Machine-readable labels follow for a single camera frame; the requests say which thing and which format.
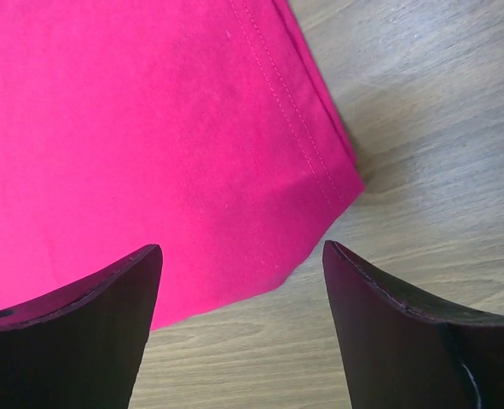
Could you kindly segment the pink t shirt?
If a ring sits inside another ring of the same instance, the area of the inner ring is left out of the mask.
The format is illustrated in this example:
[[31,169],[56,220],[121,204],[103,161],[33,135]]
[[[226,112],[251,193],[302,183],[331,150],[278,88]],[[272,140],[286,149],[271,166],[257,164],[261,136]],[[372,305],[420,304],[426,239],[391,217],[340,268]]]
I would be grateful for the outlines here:
[[285,1],[0,1],[0,310],[148,244],[153,328],[274,290],[355,162]]

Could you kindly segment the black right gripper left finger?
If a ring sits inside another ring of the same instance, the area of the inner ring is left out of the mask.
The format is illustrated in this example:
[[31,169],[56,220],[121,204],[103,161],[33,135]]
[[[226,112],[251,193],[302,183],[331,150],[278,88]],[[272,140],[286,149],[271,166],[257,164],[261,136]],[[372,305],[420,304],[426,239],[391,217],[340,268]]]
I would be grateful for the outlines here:
[[126,408],[162,267],[146,245],[104,269],[0,310],[0,408]]

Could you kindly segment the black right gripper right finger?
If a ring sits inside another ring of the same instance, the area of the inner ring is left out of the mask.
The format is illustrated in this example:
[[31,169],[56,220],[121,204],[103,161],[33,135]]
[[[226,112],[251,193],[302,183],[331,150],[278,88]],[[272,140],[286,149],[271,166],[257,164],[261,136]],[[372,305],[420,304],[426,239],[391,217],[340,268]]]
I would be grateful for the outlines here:
[[504,408],[504,315],[462,306],[329,240],[322,264],[355,408]]

